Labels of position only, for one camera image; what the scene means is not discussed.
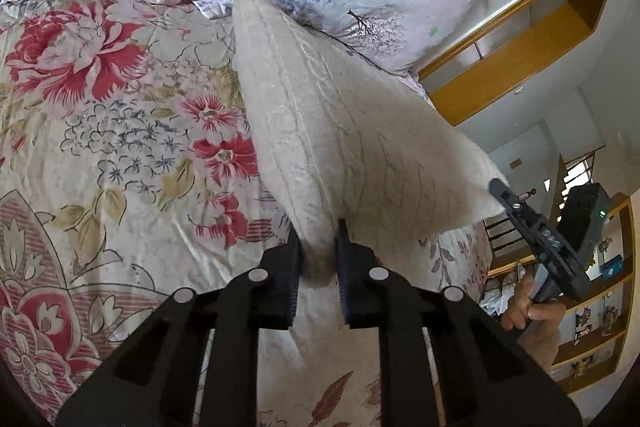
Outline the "person's right hand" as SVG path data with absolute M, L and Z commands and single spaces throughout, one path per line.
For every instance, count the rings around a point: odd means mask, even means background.
M 566 313 L 566 306 L 559 301 L 534 303 L 530 294 L 534 291 L 535 281 L 526 274 L 515 286 L 514 294 L 509 299 L 506 312 L 500 324 L 505 331 L 526 329 L 529 321 L 541 322 L 544 325 L 559 326 Z

